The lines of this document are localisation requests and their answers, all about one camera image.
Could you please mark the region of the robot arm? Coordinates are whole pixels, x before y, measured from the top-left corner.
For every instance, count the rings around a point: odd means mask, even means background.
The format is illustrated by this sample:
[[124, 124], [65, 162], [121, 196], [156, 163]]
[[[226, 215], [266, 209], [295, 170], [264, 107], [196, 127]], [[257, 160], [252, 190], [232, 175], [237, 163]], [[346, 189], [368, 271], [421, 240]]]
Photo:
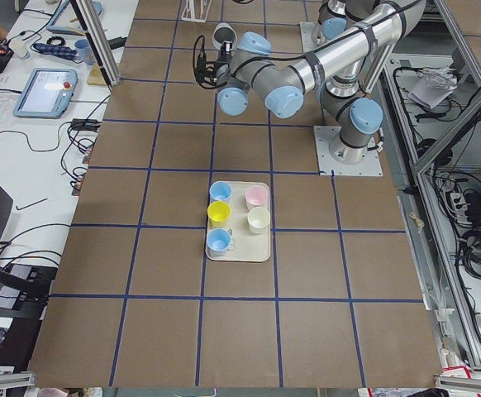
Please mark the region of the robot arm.
[[358, 93], [371, 92], [395, 44], [417, 25], [425, 7], [423, 1], [325, 1], [312, 34], [315, 48], [282, 69], [270, 57], [270, 42], [248, 31], [219, 74], [226, 85], [217, 96], [220, 109], [242, 114], [247, 93], [254, 91], [273, 115], [285, 119], [314, 91], [341, 127], [328, 145], [331, 157], [358, 165], [383, 121], [380, 105]]
[[346, 0], [323, 0], [318, 10], [317, 27], [313, 37], [318, 43], [329, 41], [341, 34], [346, 27]]

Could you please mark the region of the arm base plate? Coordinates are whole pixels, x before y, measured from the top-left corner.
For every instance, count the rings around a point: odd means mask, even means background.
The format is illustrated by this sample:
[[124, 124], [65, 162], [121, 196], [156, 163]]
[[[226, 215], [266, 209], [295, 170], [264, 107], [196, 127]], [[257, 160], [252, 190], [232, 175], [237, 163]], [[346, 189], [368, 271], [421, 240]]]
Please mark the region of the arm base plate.
[[374, 135], [361, 148], [346, 146], [341, 140], [340, 126], [315, 126], [318, 173], [326, 176], [382, 177], [379, 152], [383, 143]]
[[318, 22], [301, 22], [299, 30], [303, 52], [315, 50], [326, 43], [326, 38]]

